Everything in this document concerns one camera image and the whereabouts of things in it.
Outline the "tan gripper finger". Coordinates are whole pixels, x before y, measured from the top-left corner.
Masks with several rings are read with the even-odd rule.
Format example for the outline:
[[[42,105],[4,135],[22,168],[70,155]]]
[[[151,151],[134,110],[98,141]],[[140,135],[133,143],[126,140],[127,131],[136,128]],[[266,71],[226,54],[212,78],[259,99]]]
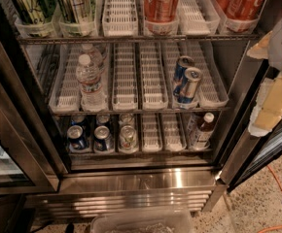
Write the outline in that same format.
[[[275,79],[265,78],[256,98],[248,126],[252,136],[262,137],[282,119],[282,72]]]
[[[249,48],[246,54],[255,59],[268,59],[268,45],[271,31],[265,34],[254,46]]]

